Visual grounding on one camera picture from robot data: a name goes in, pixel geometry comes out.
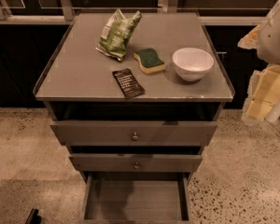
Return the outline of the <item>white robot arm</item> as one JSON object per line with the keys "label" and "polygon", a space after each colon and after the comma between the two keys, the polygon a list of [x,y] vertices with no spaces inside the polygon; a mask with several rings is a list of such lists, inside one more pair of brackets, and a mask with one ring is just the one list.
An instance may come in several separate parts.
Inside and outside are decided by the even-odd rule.
{"label": "white robot arm", "polygon": [[249,80],[242,121],[253,126],[261,121],[275,122],[280,117],[280,0],[265,19],[240,39],[238,47],[255,49],[268,65],[255,70]]}

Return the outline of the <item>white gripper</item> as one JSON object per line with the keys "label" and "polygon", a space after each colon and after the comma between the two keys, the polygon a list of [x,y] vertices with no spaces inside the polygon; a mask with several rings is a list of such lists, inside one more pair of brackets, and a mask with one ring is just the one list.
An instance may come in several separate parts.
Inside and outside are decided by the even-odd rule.
{"label": "white gripper", "polygon": [[268,63],[263,71],[255,70],[249,80],[242,121],[253,126],[266,120],[280,100],[280,4],[270,11],[261,25],[242,37],[237,46],[257,49],[259,58]]}

